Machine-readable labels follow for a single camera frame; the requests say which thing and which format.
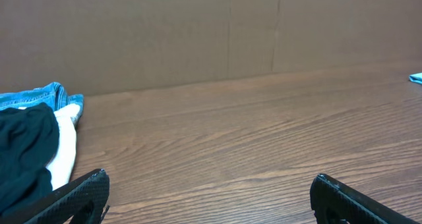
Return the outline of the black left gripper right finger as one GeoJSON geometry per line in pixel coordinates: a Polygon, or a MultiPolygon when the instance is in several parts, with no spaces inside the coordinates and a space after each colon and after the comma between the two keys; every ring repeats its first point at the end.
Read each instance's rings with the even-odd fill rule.
{"type": "Polygon", "coordinates": [[[310,201],[318,224],[417,224],[324,173],[313,180],[310,201]]]}

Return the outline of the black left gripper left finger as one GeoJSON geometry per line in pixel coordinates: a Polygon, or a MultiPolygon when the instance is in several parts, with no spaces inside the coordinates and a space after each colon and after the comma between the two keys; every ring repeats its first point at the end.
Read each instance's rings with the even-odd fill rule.
{"type": "Polygon", "coordinates": [[[109,176],[95,169],[6,217],[2,223],[99,224],[109,207],[109,176]]]}

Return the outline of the black t-shirt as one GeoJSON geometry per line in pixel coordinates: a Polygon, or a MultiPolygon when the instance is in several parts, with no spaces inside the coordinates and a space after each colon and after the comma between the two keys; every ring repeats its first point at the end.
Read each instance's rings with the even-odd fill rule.
{"type": "Polygon", "coordinates": [[[51,173],[46,165],[58,145],[58,123],[45,103],[1,111],[2,217],[52,191],[51,173]]]}

